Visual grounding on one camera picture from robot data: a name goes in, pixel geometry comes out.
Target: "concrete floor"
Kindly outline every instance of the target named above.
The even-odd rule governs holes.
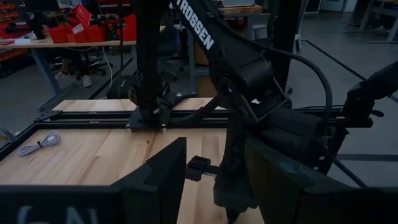
[[[369,77],[375,71],[392,63],[398,58],[398,45],[369,45],[368,41],[382,40],[385,34],[346,34],[345,23],[348,14],[321,13],[318,16],[305,17],[301,34],[303,40],[309,40],[328,52],[345,65]],[[306,42],[302,45],[302,56],[318,65],[328,78],[333,90],[335,105],[343,104],[346,92],[360,79],[339,66],[327,56]],[[109,56],[115,64],[114,71],[119,67],[118,57]],[[128,67],[123,74],[134,71]],[[93,86],[83,89],[78,85],[65,99],[87,99],[101,86],[107,77],[93,76]],[[172,83],[172,88],[179,92],[190,92],[189,79],[182,76],[178,82]],[[292,62],[289,74],[289,83],[293,86],[292,100],[295,107],[324,105],[325,95],[321,83],[316,75],[306,66]],[[23,69],[10,77],[0,79],[0,125],[12,132],[26,127],[37,116],[35,108],[51,96],[51,91],[46,85],[36,66]],[[104,97],[103,91],[98,98]],[[342,154],[395,154],[398,155],[398,140],[396,127],[398,127],[398,104],[391,99],[379,100],[376,110],[385,113],[384,118],[374,118],[371,129],[351,129],[349,136],[340,149]],[[372,186],[397,186],[398,162],[358,162],[343,161],[365,183]],[[346,184],[355,186],[340,170],[332,167],[329,175]]]

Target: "black bracket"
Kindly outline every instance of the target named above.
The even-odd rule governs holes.
[[[6,128],[0,128],[0,149],[7,143],[12,144],[17,141],[15,135],[11,134]]]
[[[198,182],[203,173],[217,175],[218,166],[210,165],[210,159],[194,156],[187,164],[186,179]]]
[[[60,115],[62,111],[44,111],[43,113],[40,114],[36,119],[34,119],[35,122],[38,121],[45,121],[47,119],[54,119],[56,116]]]
[[[152,128],[166,128],[170,115],[172,113],[173,107],[175,106],[175,102],[177,99],[176,93],[166,93],[163,98],[159,98],[159,113],[160,118],[159,122],[156,124],[157,126],[149,126],[147,123],[142,121],[141,114],[139,112],[139,108],[136,108],[126,125],[129,129],[152,129]]]

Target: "black metal frame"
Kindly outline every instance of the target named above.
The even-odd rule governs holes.
[[[175,110],[170,113],[168,122],[158,129],[165,128],[227,128],[228,110],[213,110],[207,112],[208,106],[199,110]],[[315,116],[323,116],[323,108],[299,108],[295,109],[302,113]],[[130,127],[129,120],[133,111],[87,111],[66,112],[46,111],[35,119],[34,123],[20,132],[13,142],[7,143],[0,149],[0,161],[16,150],[23,142],[28,140],[39,129],[147,129],[151,127]],[[181,122],[186,118],[198,117],[191,122]],[[328,149],[336,156],[345,136],[348,134],[346,128],[370,128],[373,125],[369,118],[366,122],[355,123],[343,118],[341,108],[334,108],[329,119],[330,126],[335,127],[335,133],[328,141]],[[331,158],[319,161],[316,167],[319,172],[327,174],[332,165]]]

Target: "wooden table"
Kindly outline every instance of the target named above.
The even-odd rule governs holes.
[[[163,32],[165,30],[165,26],[160,26],[159,32]],[[57,48],[57,47],[102,47],[102,46],[118,46],[120,44],[119,40],[111,40],[104,42],[90,42],[90,43],[62,43],[55,44],[52,39],[44,39],[44,40],[31,40],[30,43],[27,44],[9,44],[9,45],[0,45],[0,49],[30,49],[32,52],[33,58],[35,59],[36,65],[38,66],[40,72],[44,75],[45,80],[51,86],[53,90],[53,97],[47,100],[45,103],[39,106],[40,111],[48,110],[49,108],[54,106],[54,103],[59,103],[60,99],[71,90],[73,85],[70,85],[64,89],[61,89],[58,81],[56,81],[53,71],[49,66],[49,62],[45,58],[45,55],[42,51],[44,48]],[[124,41],[124,45],[131,46],[132,59],[134,59],[135,67],[137,67],[137,49],[136,49],[136,41]],[[127,66],[133,60],[130,59],[123,65],[123,67]]]
[[[243,14],[259,14],[262,12],[262,6],[253,5],[253,6],[227,6],[219,8],[220,11],[224,13],[224,15],[233,16],[238,15],[242,16]]]
[[[195,110],[210,98],[187,99],[176,110]],[[55,110],[118,111],[133,110],[129,100],[67,100]],[[178,137],[187,138],[187,160],[194,155],[220,164],[225,129],[168,129],[167,132],[123,129],[61,129],[58,146],[41,149],[26,157],[16,151],[0,162],[0,184],[110,185],[143,164]],[[41,141],[49,130],[37,131],[25,145]],[[226,223],[223,208],[213,203],[214,178],[200,182],[186,180],[178,216],[181,224]],[[263,223],[258,209],[249,209],[237,223]]]

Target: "red storage bin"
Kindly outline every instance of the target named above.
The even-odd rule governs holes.
[[[75,26],[79,25],[81,22],[75,16],[68,16],[68,23],[71,24],[72,27],[75,27]]]
[[[54,27],[49,29],[49,34],[55,44],[67,43],[67,32],[65,27]]]
[[[73,34],[72,28],[71,27],[67,27],[65,28],[65,34],[67,36],[67,40],[69,43],[75,43],[75,35]]]
[[[123,41],[137,40],[137,32],[135,29],[129,27],[123,27]]]
[[[103,42],[105,41],[104,27],[93,25],[85,29],[88,42]]]
[[[79,19],[83,27],[88,27],[91,21],[91,13],[80,3],[72,9],[72,12]]]
[[[126,16],[124,18],[124,21],[126,23],[126,27],[130,28],[130,29],[136,29],[137,25],[136,25],[136,15],[130,15],[130,16]]]
[[[81,31],[77,34],[74,34],[75,42],[76,43],[87,43],[88,38],[85,31]]]

